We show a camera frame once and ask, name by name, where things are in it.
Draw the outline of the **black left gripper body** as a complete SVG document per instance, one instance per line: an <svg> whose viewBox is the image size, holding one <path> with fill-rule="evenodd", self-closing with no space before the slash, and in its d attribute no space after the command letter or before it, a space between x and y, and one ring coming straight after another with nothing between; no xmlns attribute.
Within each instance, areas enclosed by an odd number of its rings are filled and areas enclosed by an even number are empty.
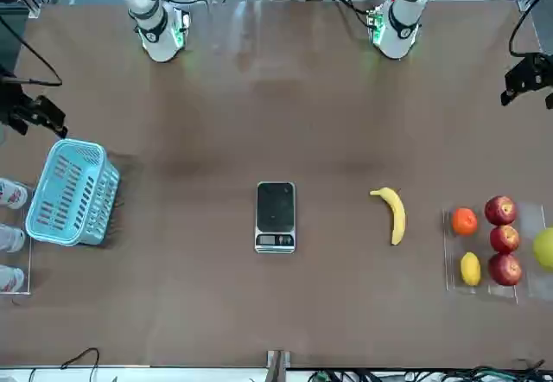
<svg viewBox="0 0 553 382"><path fill-rule="evenodd" d="M527 54L520 62L522 88L545 88L552 86L552 56L541 53Z"/></svg>

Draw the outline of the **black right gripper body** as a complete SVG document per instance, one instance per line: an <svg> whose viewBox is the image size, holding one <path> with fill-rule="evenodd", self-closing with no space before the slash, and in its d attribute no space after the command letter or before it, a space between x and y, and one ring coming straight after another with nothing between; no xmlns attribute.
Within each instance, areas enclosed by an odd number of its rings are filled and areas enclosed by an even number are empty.
<svg viewBox="0 0 553 382"><path fill-rule="evenodd" d="M3 125L10 127L10 116L18 116L25 121L25 117L28 116L31 98L24 93L20 85L6 84L2 81L0 100L1 123Z"/></svg>

